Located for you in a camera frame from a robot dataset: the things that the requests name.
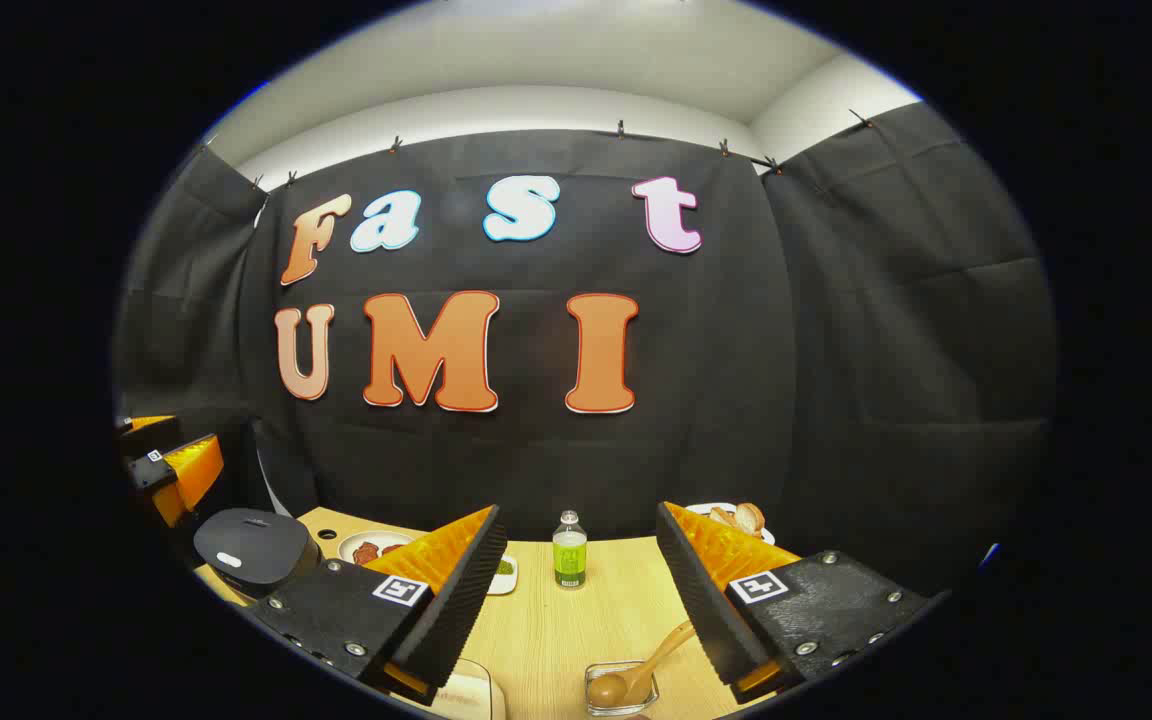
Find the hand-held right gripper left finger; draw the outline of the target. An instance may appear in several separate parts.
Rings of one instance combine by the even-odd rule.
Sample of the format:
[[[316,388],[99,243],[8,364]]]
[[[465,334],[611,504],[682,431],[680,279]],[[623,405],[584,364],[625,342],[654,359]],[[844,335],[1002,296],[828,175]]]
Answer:
[[[429,706],[460,661],[507,541],[500,507],[488,505],[367,562],[324,559],[247,612],[353,682]]]

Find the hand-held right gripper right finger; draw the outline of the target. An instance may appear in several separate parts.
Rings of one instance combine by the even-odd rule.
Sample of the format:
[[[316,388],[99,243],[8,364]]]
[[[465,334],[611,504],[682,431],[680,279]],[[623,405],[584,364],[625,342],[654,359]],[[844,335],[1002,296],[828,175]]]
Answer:
[[[710,666],[741,705],[867,662],[948,598],[849,553],[799,556],[670,502],[655,507],[655,541]]]

